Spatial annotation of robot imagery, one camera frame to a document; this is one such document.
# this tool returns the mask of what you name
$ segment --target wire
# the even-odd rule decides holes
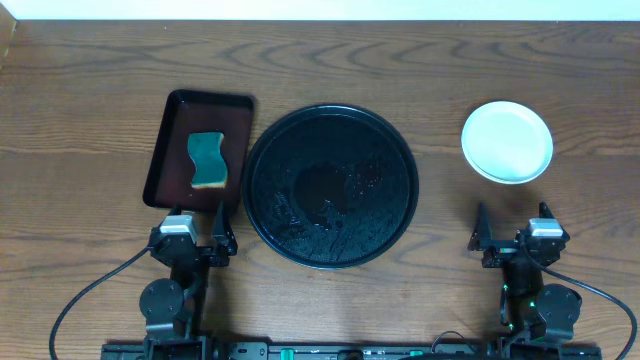
[[[476,350],[473,348],[473,346],[471,346],[471,343],[469,342],[469,340],[467,340],[459,332],[453,331],[453,330],[445,331],[442,334],[438,335],[438,337],[433,341],[433,344],[431,344],[431,353],[432,354],[436,353],[436,345],[438,345],[438,343],[440,342],[440,339],[442,339],[442,337],[447,335],[447,334],[456,334],[456,335],[460,336],[460,338],[462,338],[462,341],[464,341],[465,345],[467,345],[469,350],[471,350],[472,353],[476,354]]]
[[[92,282],[91,285],[89,285],[86,288],[84,288],[84,290],[80,291],[78,293],[78,295],[76,295],[73,299],[71,299],[71,301],[69,301],[67,306],[64,307],[64,309],[62,310],[62,312],[58,316],[58,319],[56,320],[56,323],[53,325],[53,328],[51,329],[51,335],[49,335],[49,355],[51,356],[51,360],[58,360],[58,356],[56,355],[56,346],[55,346],[56,334],[58,333],[58,328],[60,327],[60,324],[62,323],[62,320],[67,315],[69,310],[71,310],[73,305],[75,305],[78,302],[78,300],[80,300],[89,291],[93,290],[93,288],[95,288],[96,286],[102,284],[105,280],[108,280],[109,278],[111,278],[112,276],[116,275],[120,271],[126,269],[129,265],[133,264],[136,260],[138,260],[140,257],[142,257],[142,255],[146,254],[147,251],[149,251],[149,248],[145,247],[144,249],[142,249],[142,251],[140,251],[139,253],[134,255],[127,262],[125,262],[124,264],[118,266],[117,269],[115,269],[112,272],[106,274],[105,276],[101,277],[100,279]]]
[[[631,335],[629,336],[629,340],[627,341],[627,344],[624,346],[624,348],[622,349],[622,351],[620,352],[620,355],[618,355],[618,357],[616,359],[624,359],[625,356],[627,356],[627,353],[629,353],[629,351],[631,350],[631,347],[633,346],[633,342],[636,340],[636,335],[638,333],[638,322],[636,320],[636,316],[633,314],[633,311],[631,311],[631,309],[629,309],[629,307],[623,303],[622,301],[616,299],[615,297],[613,297],[612,295],[607,294],[606,292],[597,289],[591,285],[585,284],[582,281],[578,281],[576,279],[572,279],[566,275],[562,275],[560,273],[557,273],[553,270],[549,270],[546,267],[540,265],[540,263],[538,263],[532,256],[531,254],[529,254],[529,249],[527,249],[527,245],[525,244],[525,242],[522,242],[521,248],[525,255],[525,257],[527,258],[527,260],[529,260],[529,262],[533,265],[533,267],[535,267],[536,269],[546,272],[547,274],[557,277],[560,280],[564,280],[570,284],[579,286],[583,289],[589,290],[594,294],[600,295],[603,298],[611,301],[612,303],[618,305],[620,308],[622,308],[622,310],[624,310],[624,312],[627,313],[627,315],[629,316],[629,320],[631,320]]]

